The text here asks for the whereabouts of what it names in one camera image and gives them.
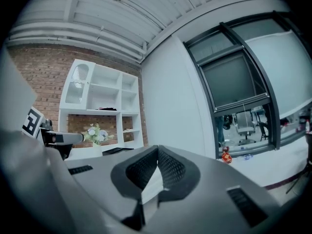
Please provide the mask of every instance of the office chair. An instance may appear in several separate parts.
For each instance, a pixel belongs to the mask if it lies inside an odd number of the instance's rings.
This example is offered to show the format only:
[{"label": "office chair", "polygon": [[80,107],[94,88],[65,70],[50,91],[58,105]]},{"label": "office chair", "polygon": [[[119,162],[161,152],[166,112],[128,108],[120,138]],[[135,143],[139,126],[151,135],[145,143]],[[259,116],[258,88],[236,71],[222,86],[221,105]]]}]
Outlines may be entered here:
[{"label": "office chair", "polygon": [[261,122],[261,121],[259,121],[258,124],[259,124],[260,130],[261,130],[261,140],[262,140],[262,138],[264,138],[264,140],[266,140],[266,138],[268,138],[269,136],[266,134],[264,128],[268,129],[268,125],[264,122]]},{"label": "office chair", "polygon": [[240,145],[246,145],[250,143],[255,143],[253,139],[248,139],[247,135],[255,133],[255,124],[252,121],[250,112],[242,112],[236,114],[237,124],[235,125],[236,131],[239,135],[245,135],[245,139],[239,141]]}]

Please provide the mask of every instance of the flower bouquet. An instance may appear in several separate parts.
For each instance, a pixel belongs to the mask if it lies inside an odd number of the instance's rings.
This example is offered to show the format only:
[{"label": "flower bouquet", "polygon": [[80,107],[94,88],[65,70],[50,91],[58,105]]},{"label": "flower bouquet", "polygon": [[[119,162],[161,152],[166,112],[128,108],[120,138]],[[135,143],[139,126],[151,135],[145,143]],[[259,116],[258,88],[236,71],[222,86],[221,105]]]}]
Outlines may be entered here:
[{"label": "flower bouquet", "polygon": [[96,124],[94,127],[93,124],[90,125],[91,127],[88,129],[87,132],[83,132],[84,140],[90,140],[96,145],[101,145],[102,142],[108,141],[109,139],[113,138],[114,135],[108,136],[108,133],[105,130],[101,130],[99,125]]}]

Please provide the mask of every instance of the ceiling beam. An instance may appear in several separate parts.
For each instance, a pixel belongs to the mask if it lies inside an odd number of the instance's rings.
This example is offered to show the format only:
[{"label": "ceiling beam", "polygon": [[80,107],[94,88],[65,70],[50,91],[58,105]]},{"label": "ceiling beam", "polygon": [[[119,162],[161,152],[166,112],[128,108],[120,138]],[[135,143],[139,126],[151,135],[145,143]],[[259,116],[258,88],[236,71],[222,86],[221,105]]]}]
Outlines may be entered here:
[{"label": "ceiling beam", "polygon": [[67,0],[64,11],[64,22],[73,22],[78,0]]},{"label": "ceiling beam", "polygon": [[69,46],[75,46],[75,47],[83,48],[83,49],[91,49],[93,51],[105,54],[106,55],[105,58],[107,59],[110,59],[113,61],[117,61],[117,60],[126,61],[134,65],[136,68],[141,68],[141,66],[138,64],[139,61],[135,58],[131,58],[120,52],[105,48],[103,46],[95,45],[95,44],[88,43],[88,42],[82,42],[82,41],[74,40],[74,39],[65,39],[65,38],[59,38],[59,37],[29,37],[29,38],[8,40],[6,42],[6,45],[15,46],[15,45],[20,45],[20,44],[33,44],[33,43],[69,45]]},{"label": "ceiling beam", "polygon": [[94,44],[102,44],[107,47],[113,48],[115,50],[121,51],[125,54],[128,54],[132,57],[137,58],[138,60],[141,60],[143,58],[142,54],[137,54],[136,52],[133,52],[132,50],[129,50],[128,48],[125,48],[119,44],[116,44],[114,42],[109,42],[104,39],[99,39],[94,36],[86,35],[83,33],[76,33],[76,32],[71,32],[71,31],[66,31],[66,30],[30,30],[30,31],[24,31],[24,32],[19,32],[12,34],[9,37],[9,40],[12,39],[19,39],[19,38],[24,38],[24,37],[36,37],[36,36],[53,36],[53,37],[71,37],[71,38],[77,38],[81,39],[83,41],[91,41]]},{"label": "ceiling beam", "polygon": [[87,33],[92,33],[95,35],[105,37],[107,39],[111,39],[113,42],[117,42],[120,45],[124,45],[134,51],[138,51],[142,54],[146,53],[146,50],[141,49],[139,46],[123,39],[122,37],[116,36],[114,34],[110,34],[109,32],[102,31],[100,29],[96,29],[93,27],[85,26],[85,25],[80,25],[76,23],[70,23],[70,22],[33,22],[33,23],[27,23],[23,25],[16,26],[11,29],[10,34],[16,31],[24,31],[24,30],[38,30],[38,29],[43,29],[43,28],[57,28],[61,30],[68,30],[68,31],[84,31]]}]

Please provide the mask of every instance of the window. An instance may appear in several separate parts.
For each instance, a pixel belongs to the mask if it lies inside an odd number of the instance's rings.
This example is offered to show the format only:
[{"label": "window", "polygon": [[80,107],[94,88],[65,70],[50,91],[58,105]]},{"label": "window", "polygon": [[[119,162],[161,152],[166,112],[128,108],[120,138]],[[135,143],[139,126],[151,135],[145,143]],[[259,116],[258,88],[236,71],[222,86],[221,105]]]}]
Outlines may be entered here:
[{"label": "window", "polygon": [[232,45],[231,41],[224,34],[218,32],[196,41],[190,46],[190,50],[195,60],[201,62],[202,59]]},{"label": "window", "polygon": [[217,157],[279,149],[312,119],[310,47],[285,13],[236,19],[185,43],[213,118]]},{"label": "window", "polygon": [[311,59],[293,32],[247,43],[270,79],[280,119],[312,102]]},{"label": "window", "polygon": [[202,66],[216,108],[265,93],[259,75],[250,71],[254,67],[247,60],[239,51]]},{"label": "window", "polygon": [[269,145],[271,118],[267,104],[229,115],[215,117],[219,153],[230,147],[231,153],[249,152]]},{"label": "window", "polygon": [[285,31],[273,19],[258,20],[241,24],[239,26],[233,27],[233,30],[240,37],[242,37],[244,41],[275,33],[282,33]]}]

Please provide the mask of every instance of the white flower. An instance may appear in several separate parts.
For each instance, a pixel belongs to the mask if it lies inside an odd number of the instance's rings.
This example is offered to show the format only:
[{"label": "white flower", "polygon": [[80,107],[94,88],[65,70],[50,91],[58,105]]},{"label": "white flower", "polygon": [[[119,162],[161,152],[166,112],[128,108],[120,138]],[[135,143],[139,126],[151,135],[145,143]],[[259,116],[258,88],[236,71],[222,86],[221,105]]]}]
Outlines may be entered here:
[{"label": "white flower", "polygon": [[99,134],[105,137],[108,136],[108,133],[105,130],[100,130]]},{"label": "white flower", "polygon": [[99,135],[99,136],[97,137],[97,140],[98,140],[98,141],[104,141],[104,139],[105,139],[105,137],[104,137],[103,135]]},{"label": "white flower", "polygon": [[93,129],[91,129],[91,130],[89,131],[89,135],[94,135],[94,134],[96,134],[96,132],[95,132]]}]

